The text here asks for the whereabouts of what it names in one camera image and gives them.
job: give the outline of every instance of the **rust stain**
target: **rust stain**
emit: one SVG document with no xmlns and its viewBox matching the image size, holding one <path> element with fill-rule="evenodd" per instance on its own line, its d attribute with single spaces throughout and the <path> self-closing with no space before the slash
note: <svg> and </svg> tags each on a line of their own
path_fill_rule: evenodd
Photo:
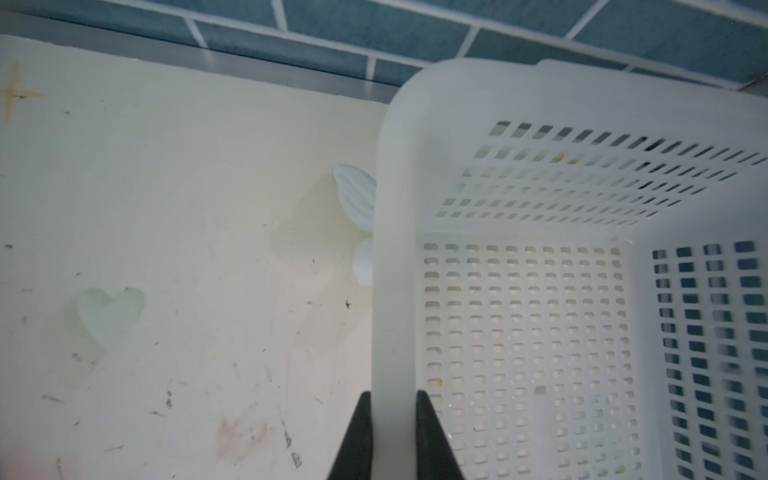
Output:
<svg viewBox="0 0 768 480">
<path fill-rule="evenodd" d="M 16 84 L 21 79 L 21 66 L 17 61 L 13 62 L 13 67 L 11 68 L 11 77 L 8 80 L 8 84 L 5 86 L 5 88 L 0 88 L 0 93 L 2 93 L 3 98 L 5 99 L 5 110 L 3 117 L 5 121 L 11 120 L 11 112 L 13 111 L 13 102 L 16 98 L 19 100 L 24 98 L 30 98 L 30 97 L 44 97 L 46 96 L 44 93 L 40 91 L 34 91 L 34 90 L 18 90 L 16 88 Z"/>
<path fill-rule="evenodd" d="M 266 442 L 272 431 L 265 422 L 254 426 L 242 419 L 223 419 L 217 434 L 216 460 L 242 462 Z"/>
</svg>

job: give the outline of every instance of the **tile grout line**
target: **tile grout line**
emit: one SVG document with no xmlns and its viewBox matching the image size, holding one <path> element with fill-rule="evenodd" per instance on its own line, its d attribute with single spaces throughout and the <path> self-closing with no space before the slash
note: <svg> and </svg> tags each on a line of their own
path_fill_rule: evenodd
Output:
<svg viewBox="0 0 768 480">
<path fill-rule="evenodd" d="M 469 31 L 467 32 L 467 36 L 464 37 L 462 46 L 458 48 L 458 52 L 456 53 L 456 58 L 462 58 L 465 55 L 467 55 L 467 52 L 469 51 L 469 48 L 472 47 L 472 42 L 475 41 L 475 37 L 478 36 L 479 31 L 480 31 L 480 27 L 478 27 L 477 25 L 473 25 L 469 27 Z"/>
<path fill-rule="evenodd" d="M 723 0 L 673 0 L 673 2 L 697 10 L 703 10 L 718 17 L 730 18 L 757 27 L 768 28 L 768 14 L 736 5 L 732 2 L 724 2 Z"/>
<path fill-rule="evenodd" d="M 603 9 L 605 5 L 608 4 L 610 0 L 597 0 L 590 8 L 587 10 L 581 18 L 578 19 L 578 22 L 571 27 L 571 30 L 568 30 L 568 33 L 565 34 L 565 37 L 567 40 L 573 40 L 578 33 L 584 29 L 584 27 L 587 26 L 587 23 L 591 22 L 592 19 L 600 13 L 600 10 Z"/>
<path fill-rule="evenodd" d="M 165 15 L 173 15 L 177 17 L 189 17 L 196 22 L 203 22 L 212 25 L 219 25 L 222 27 L 232 28 L 234 30 L 248 31 L 258 35 L 265 35 L 269 37 L 282 38 L 284 40 L 296 41 L 308 45 L 314 45 L 316 47 L 329 48 L 332 50 L 345 51 L 347 53 L 353 53 L 362 56 L 374 56 L 379 60 L 387 60 L 403 65 L 410 65 L 412 67 L 424 68 L 431 65 L 433 62 L 429 60 L 422 60 L 420 58 L 410 58 L 403 55 L 388 53 L 385 51 L 374 50 L 367 47 L 358 47 L 356 45 L 348 45 L 340 41 L 325 40 L 323 38 L 312 37 L 310 35 L 295 33 L 292 31 L 281 31 L 277 28 L 267 27 L 265 25 L 258 25 L 250 22 L 243 22 L 241 20 L 234 20 L 232 18 L 220 17 L 217 15 L 211 15 L 207 13 L 194 12 L 192 10 L 186 10 L 185 8 L 172 7 L 169 5 L 162 5 L 153 2 L 147 2 L 146 0 L 100 0 L 101 2 L 112 3 L 115 5 L 123 5 L 126 7 L 139 8 L 140 10 L 148 10 L 150 12 L 163 13 Z"/>
<path fill-rule="evenodd" d="M 384 51 L 374 50 L 372 48 L 358 47 L 356 45 L 348 45 L 339 41 L 326 40 L 323 38 L 317 38 L 310 35 L 294 33 L 291 31 L 281 31 L 277 28 L 267 27 L 264 25 L 258 25 L 250 22 L 243 22 L 241 20 L 234 20 L 232 18 L 220 17 L 217 15 L 211 15 L 206 13 L 194 12 L 186 10 L 185 8 L 178 8 L 169 5 L 162 5 L 153 2 L 147 2 L 146 0 L 100 0 L 102 2 L 112 3 L 116 5 L 123 5 L 132 8 L 139 8 L 141 10 L 148 10 L 151 12 L 163 13 L 166 15 L 174 15 L 177 17 L 189 17 L 196 22 L 210 23 L 213 25 L 219 25 L 223 27 L 232 28 L 235 30 L 249 31 L 258 35 L 265 35 L 270 37 L 283 38 L 286 40 L 297 41 L 308 45 L 315 45 L 317 47 L 330 48 L 338 51 L 345 51 L 363 56 L 375 56 L 379 60 L 387 60 L 403 65 L 410 65 L 418 68 L 425 68 L 431 65 L 433 62 L 422 60 L 418 58 L 410 58 L 404 55 L 391 54 Z M 724 78 L 712 77 L 707 74 L 696 73 L 688 71 L 682 67 L 675 67 L 673 65 L 665 64 L 659 61 L 646 60 L 644 58 L 635 57 L 633 55 L 622 54 L 617 51 L 608 50 L 606 48 L 594 47 L 592 45 L 582 44 L 572 40 L 565 40 L 561 37 L 555 37 L 553 35 L 542 34 L 536 31 L 531 31 L 525 28 L 515 27 L 512 25 L 506 25 L 500 22 L 492 20 L 486 20 L 483 18 L 476 18 L 471 15 L 462 14 L 460 12 L 450 11 L 440 7 L 433 7 L 431 5 L 425 5 L 418 2 L 402 2 L 401 0 L 368 0 L 370 2 L 379 3 L 382 5 L 388 5 L 393 8 L 400 8 L 406 11 L 421 13 L 423 15 L 430 15 L 436 18 L 443 18 L 452 22 L 462 23 L 466 25 L 477 25 L 479 28 L 485 28 L 491 31 L 496 31 L 504 35 L 510 35 L 514 37 L 523 38 L 530 41 L 536 41 L 544 45 L 555 46 L 563 48 L 569 51 L 575 51 L 585 55 L 594 56 L 609 61 L 616 61 L 623 64 L 633 64 L 639 68 L 646 68 L 647 70 L 658 71 L 668 75 L 674 75 L 677 77 L 688 78 L 690 80 L 696 80 L 705 84 L 712 84 L 723 88 L 736 89 L 742 86 L 741 83 L 726 80 Z"/>
<path fill-rule="evenodd" d="M 399 8 L 409 12 L 420 13 L 422 15 L 428 15 L 435 18 L 442 18 L 443 20 L 449 20 L 454 23 L 477 25 L 480 28 L 496 31 L 497 33 L 501 33 L 503 35 L 510 35 L 512 37 L 522 38 L 529 41 L 536 41 L 538 43 L 550 45 L 552 47 L 563 48 L 565 50 L 590 55 L 602 60 L 616 61 L 623 64 L 633 64 L 636 67 L 646 68 L 647 70 L 658 71 L 659 73 L 674 75 L 677 77 L 689 78 L 690 80 L 696 80 L 705 84 L 716 85 L 729 89 L 739 88 L 742 85 L 736 81 L 713 77 L 711 75 L 697 73 L 694 71 L 688 71 L 685 68 L 675 67 L 674 65 L 666 64 L 660 61 L 647 60 L 645 58 L 635 57 L 634 55 L 608 50 L 607 48 L 595 47 L 593 45 L 580 43 L 578 41 L 567 40 L 562 37 L 555 37 L 553 35 L 528 30 L 522 27 L 515 27 L 514 25 L 507 25 L 495 20 L 479 18 L 473 15 L 455 12 L 453 10 L 448 10 L 447 8 L 435 7 L 433 5 L 428 5 L 413 0 L 408 0 L 407 2 L 403 0 L 367 1 L 375 2 L 381 5 L 388 5 L 390 7 Z"/>
<path fill-rule="evenodd" d="M 277 29 L 288 31 L 288 21 L 286 20 L 286 9 L 283 7 L 283 0 L 272 0 L 272 11 L 275 14 Z"/>
<path fill-rule="evenodd" d="M 369 55 L 366 62 L 366 80 L 373 80 L 373 75 L 376 73 L 376 57 Z"/>
<path fill-rule="evenodd" d="M 190 33 L 192 34 L 192 37 L 197 42 L 197 45 L 200 48 L 208 49 L 208 42 L 205 41 L 205 37 L 203 36 L 203 33 L 200 31 L 200 29 L 197 27 L 197 23 L 194 22 L 192 18 L 189 17 L 182 17 L 184 19 L 184 23 L 187 24 L 187 28 L 190 29 Z"/>
</svg>

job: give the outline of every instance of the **dirt speck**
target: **dirt speck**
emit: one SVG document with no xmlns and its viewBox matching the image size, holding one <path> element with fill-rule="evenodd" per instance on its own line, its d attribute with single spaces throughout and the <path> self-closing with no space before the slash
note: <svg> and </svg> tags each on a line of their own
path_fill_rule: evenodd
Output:
<svg viewBox="0 0 768 480">
<path fill-rule="evenodd" d="M 53 403 L 58 403 L 59 405 L 67 405 L 64 400 L 58 399 L 51 395 L 43 395 L 43 400 L 51 400 Z"/>
<path fill-rule="evenodd" d="M 222 420 L 217 433 L 217 461 L 242 462 L 256 451 L 272 433 L 266 423 L 249 425 L 243 419 Z"/>
</svg>

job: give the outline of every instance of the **metal edge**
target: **metal edge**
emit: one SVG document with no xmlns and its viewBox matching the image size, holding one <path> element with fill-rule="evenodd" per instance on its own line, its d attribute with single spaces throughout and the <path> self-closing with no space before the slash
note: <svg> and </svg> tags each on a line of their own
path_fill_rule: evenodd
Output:
<svg viewBox="0 0 768 480">
<path fill-rule="evenodd" d="M 388 104 L 398 87 L 50 18 L 0 11 L 0 35 Z"/>
</svg>

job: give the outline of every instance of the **stained surface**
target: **stained surface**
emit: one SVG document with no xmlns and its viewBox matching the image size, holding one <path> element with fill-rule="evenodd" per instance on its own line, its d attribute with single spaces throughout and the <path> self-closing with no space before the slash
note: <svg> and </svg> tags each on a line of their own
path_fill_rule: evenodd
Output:
<svg viewBox="0 0 768 480">
<path fill-rule="evenodd" d="M 0 51 L 46 93 L 0 121 L 0 478 L 326 472 L 371 358 L 331 167 L 373 173 L 384 106 Z"/>
</svg>

